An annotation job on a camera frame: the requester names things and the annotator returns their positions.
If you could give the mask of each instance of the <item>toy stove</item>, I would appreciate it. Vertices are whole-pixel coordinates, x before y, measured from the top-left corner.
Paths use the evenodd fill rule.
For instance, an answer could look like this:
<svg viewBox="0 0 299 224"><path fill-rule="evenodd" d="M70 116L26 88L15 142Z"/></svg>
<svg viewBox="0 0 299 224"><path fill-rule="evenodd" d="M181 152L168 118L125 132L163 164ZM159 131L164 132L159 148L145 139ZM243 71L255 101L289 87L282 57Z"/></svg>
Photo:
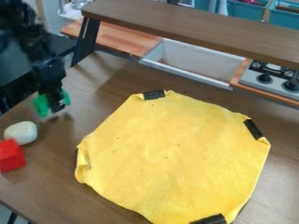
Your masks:
<svg viewBox="0 0 299 224"><path fill-rule="evenodd" d="M240 84L299 101L299 71L253 60Z"/></svg>

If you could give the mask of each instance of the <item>black metal frame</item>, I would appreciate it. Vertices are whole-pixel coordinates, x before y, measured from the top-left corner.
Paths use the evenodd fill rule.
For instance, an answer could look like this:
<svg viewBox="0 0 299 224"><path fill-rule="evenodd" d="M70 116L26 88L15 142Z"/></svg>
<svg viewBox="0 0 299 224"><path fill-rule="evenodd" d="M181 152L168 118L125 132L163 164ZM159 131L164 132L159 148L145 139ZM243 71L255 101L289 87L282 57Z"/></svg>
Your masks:
<svg viewBox="0 0 299 224"><path fill-rule="evenodd" d="M76 65L94 51L100 24L101 21L99 20L84 17L73 55L72 66Z"/></svg>

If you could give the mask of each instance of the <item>wooden shelf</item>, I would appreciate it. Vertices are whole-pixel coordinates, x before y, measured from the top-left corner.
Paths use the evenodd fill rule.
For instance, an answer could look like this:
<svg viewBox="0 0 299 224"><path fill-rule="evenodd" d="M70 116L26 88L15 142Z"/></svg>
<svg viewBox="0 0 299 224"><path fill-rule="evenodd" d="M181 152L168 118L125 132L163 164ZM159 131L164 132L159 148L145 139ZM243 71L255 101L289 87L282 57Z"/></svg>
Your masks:
<svg viewBox="0 0 299 224"><path fill-rule="evenodd" d="M60 31L63 34L76 39L79 37L81 25L82 20L77 20L63 27ZM120 27L119 25L102 22L96 39L96 44L141 58L161 41L162 38L155 35L133 31L128 28Z"/></svg>
<svg viewBox="0 0 299 224"><path fill-rule="evenodd" d="M299 31L150 0L97 0L85 17L299 69Z"/></svg>

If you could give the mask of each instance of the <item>stove knob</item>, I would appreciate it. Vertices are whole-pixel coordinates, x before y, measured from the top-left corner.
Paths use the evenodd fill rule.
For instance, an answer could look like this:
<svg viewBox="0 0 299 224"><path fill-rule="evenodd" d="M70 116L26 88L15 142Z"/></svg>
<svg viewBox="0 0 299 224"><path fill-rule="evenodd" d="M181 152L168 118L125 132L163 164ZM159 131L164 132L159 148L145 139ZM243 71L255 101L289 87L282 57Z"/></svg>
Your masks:
<svg viewBox="0 0 299 224"><path fill-rule="evenodd" d="M270 76L269 73L263 73L263 74L260 74L258 77L257 77L257 80L261 83L264 83L264 84L270 84L272 83L273 79L272 77Z"/></svg>
<svg viewBox="0 0 299 224"><path fill-rule="evenodd" d="M291 79L287 80L282 84L287 90L292 92L299 92L299 82L298 80Z"/></svg>

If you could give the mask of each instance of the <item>black corner clip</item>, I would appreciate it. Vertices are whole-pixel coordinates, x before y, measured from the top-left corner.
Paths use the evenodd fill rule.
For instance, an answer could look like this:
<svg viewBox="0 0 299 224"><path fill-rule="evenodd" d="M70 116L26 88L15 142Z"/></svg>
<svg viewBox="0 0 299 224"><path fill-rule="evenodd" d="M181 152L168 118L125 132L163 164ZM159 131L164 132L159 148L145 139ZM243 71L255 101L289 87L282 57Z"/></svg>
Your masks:
<svg viewBox="0 0 299 224"><path fill-rule="evenodd" d="M258 140L261 137L264 137L264 135L261 133L259 128L255 125L253 120L247 119L246 121L244 121L244 124L246 125L246 127L248 128L250 133L253 135L255 140Z"/></svg>
<svg viewBox="0 0 299 224"><path fill-rule="evenodd" d="M163 90L143 93L143 98L145 101L155 100L162 97L165 97L165 92Z"/></svg>
<svg viewBox="0 0 299 224"><path fill-rule="evenodd" d="M208 218L190 222L190 224L227 224L225 217L220 213Z"/></svg>

